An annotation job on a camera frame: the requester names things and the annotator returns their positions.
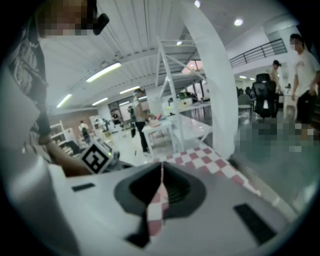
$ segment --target red and white checkered cloth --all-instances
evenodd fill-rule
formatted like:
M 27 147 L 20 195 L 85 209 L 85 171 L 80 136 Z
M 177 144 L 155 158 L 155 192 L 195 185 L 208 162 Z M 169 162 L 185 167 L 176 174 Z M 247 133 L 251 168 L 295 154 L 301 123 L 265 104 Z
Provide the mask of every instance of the red and white checkered cloth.
M 184 152 L 175 153 L 162 158 L 155 159 L 154 162 L 169 162 L 186 166 L 195 172 L 206 172 L 214 175 L 223 175 L 228 179 L 240 184 L 252 193 L 261 196 L 259 190 L 255 189 L 250 181 L 230 163 L 222 159 L 212 148 L 204 145 L 188 149 Z M 169 208 L 168 193 L 161 182 L 151 203 L 147 207 L 147 221 L 149 236 L 151 241 L 157 236 L 164 225 L 163 213 Z

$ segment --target ceiling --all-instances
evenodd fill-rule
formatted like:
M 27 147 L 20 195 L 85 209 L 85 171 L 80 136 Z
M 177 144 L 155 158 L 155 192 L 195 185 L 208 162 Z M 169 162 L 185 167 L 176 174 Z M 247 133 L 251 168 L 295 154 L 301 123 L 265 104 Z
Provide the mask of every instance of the ceiling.
M 87 35 L 65 40 L 45 39 L 41 46 L 45 57 L 48 112 L 67 94 L 72 97 L 63 108 L 82 108 L 108 97 L 108 102 L 125 98 L 119 92 L 135 86 L 152 86 L 156 80 L 158 44 L 162 40 L 188 37 L 188 30 L 175 15 L 175 0 L 97 0 L 98 12 L 110 22 L 99 36 Z M 201 0 L 200 9 L 211 21 L 226 45 L 258 23 L 276 17 L 285 10 L 274 0 Z M 235 18 L 244 23 L 235 27 Z M 196 55 L 195 47 L 169 47 L 166 52 L 187 64 Z M 122 66 L 87 83 L 86 79 L 102 68 L 119 61 Z M 171 71 L 182 68 L 169 61 Z M 160 79 L 165 79 L 163 63 Z

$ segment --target chair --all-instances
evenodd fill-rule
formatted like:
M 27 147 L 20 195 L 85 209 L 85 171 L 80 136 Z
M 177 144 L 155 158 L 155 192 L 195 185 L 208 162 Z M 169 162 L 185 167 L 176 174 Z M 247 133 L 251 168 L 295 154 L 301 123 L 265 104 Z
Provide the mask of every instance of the chair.
M 269 74 L 258 74 L 252 85 L 256 104 L 254 111 L 263 119 L 277 116 L 277 103 L 275 102 L 276 82 L 270 79 Z
M 238 97 L 238 109 L 239 110 L 249 110 L 250 111 L 250 118 L 252 117 L 252 103 L 250 96 L 247 94 L 241 94 Z

